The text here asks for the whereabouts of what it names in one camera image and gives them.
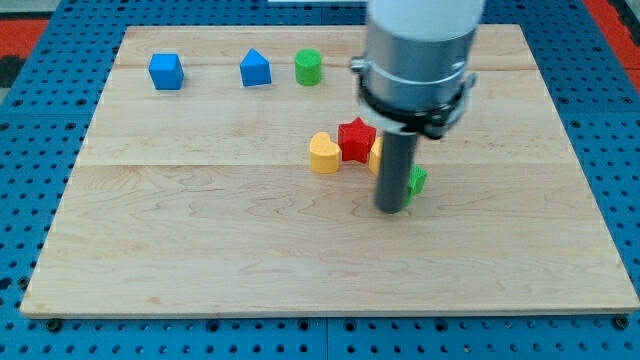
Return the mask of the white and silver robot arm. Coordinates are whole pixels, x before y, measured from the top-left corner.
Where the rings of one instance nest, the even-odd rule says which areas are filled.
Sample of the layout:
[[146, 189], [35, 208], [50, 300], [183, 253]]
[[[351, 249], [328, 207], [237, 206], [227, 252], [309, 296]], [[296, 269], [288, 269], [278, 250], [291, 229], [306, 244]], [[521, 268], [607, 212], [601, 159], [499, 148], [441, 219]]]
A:
[[374, 126], [442, 137], [466, 110], [466, 75], [484, 0], [370, 0], [364, 54], [352, 59]]

